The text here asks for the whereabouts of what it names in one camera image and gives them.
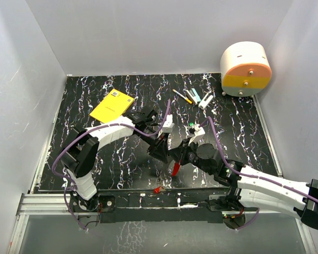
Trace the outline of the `red key tag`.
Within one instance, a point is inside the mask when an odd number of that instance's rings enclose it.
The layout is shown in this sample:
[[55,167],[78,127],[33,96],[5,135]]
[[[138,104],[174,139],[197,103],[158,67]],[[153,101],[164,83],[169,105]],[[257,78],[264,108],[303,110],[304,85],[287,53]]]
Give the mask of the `red key tag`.
[[165,188],[163,187],[163,186],[159,186],[159,187],[157,187],[157,188],[155,188],[154,190],[153,190],[153,192],[155,193],[155,194],[158,194],[158,193],[161,193],[161,192],[164,192],[165,191]]

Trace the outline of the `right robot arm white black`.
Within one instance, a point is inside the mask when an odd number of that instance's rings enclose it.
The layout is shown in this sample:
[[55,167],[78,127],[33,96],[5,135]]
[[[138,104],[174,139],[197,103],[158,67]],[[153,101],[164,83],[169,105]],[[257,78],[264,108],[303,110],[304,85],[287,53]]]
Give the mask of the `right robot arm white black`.
[[230,187],[225,197],[232,210],[255,207],[272,210],[299,219],[318,230],[318,180],[296,182],[255,170],[239,161],[226,159],[210,143],[198,145],[184,140],[168,151],[177,166],[192,164]]

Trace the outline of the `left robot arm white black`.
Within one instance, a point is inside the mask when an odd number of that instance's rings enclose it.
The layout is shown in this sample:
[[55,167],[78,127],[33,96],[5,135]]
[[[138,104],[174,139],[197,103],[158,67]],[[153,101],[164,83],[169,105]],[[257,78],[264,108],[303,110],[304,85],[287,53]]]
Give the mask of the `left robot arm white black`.
[[153,154],[154,157],[160,161],[167,158],[165,139],[173,130],[173,115],[167,108],[163,121],[156,131],[152,129],[155,118],[155,111],[135,112],[122,115],[109,123],[96,127],[81,131],[74,129],[69,143],[62,148],[53,168],[58,161],[66,168],[69,173],[69,181],[81,198],[80,204],[87,211],[94,211],[99,204],[99,198],[96,196],[98,190],[93,181],[91,170],[95,163],[96,154],[101,148],[119,139],[137,135],[150,145],[149,153]]

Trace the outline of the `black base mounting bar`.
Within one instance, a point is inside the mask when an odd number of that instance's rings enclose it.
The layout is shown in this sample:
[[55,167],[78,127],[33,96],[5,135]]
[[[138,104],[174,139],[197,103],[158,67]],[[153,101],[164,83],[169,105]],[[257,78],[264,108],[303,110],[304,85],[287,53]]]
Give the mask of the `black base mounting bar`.
[[80,218],[93,217],[95,224],[117,222],[206,221],[235,228],[253,211],[225,202],[227,188],[175,188],[99,190],[89,201],[70,195],[69,206]]

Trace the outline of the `yellow white pen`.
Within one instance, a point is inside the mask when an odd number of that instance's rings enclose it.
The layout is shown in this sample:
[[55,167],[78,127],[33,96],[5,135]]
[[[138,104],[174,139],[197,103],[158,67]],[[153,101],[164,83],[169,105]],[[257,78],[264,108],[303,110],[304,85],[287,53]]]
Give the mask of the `yellow white pen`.
[[189,104],[193,104],[193,102],[190,100],[190,99],[188,99],[186,96],[184,96],[184,95],[182,95],[181,93],[179,93],[178,91],[176,91],[175,89],[173,89],[173,92],[175,93],[175,94],[177,94],[178,96],[180,96],[182,99],[184,99],[186,102],[188,102]]

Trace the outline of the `white clip tool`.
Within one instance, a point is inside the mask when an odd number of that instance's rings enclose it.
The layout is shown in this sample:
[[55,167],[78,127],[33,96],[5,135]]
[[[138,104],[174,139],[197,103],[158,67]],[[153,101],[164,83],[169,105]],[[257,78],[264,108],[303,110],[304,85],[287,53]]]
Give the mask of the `white clip tool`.
[[204,110],[208,104],[211,102],[213,99],[213,95],[211,93],[207,93],[203,99],[199,102],[198,107],[202,110]]

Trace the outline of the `light blue marker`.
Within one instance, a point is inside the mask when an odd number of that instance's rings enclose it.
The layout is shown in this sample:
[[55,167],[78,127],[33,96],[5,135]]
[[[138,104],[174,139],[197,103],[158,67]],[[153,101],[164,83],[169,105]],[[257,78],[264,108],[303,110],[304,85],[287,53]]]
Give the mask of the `light blue marker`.
[[197,105],[199,103],[195,93],[192,90],[185,90],[187,98],[192,101],[193,105]]

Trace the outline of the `yellow notebook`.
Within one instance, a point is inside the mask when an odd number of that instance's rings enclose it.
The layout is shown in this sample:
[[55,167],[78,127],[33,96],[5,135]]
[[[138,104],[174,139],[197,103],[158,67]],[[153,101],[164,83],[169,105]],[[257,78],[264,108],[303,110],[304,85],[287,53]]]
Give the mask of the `yellow notebook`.
[[90,113],[90,117],[101,123],[111,122],[121,115],[134,102],[134,98],[113,89]]

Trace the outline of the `round pastel drawer cabinet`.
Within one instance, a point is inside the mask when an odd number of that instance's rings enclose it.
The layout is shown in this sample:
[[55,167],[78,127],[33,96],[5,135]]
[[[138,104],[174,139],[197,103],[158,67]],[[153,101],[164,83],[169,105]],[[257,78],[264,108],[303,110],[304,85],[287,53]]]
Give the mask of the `round pastel drawer cabinet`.
[[235,97],[253,96],[269,84],[272,70],[264,47],[252,41],[229,46],[220,59],[223,93]]

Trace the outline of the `aluminium frame rail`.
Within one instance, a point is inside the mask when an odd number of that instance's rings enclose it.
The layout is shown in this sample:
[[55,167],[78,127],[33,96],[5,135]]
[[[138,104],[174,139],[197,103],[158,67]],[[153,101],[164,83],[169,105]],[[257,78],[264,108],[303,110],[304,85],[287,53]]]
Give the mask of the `aluminium frame rail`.
[[72,217],[66,201],[69,195],[23,194],[7,252],[71,253],[98,240],[97,228],[83,229],[76,221],[82,215],[82,223],[87,223],[93,213],[75,213]]

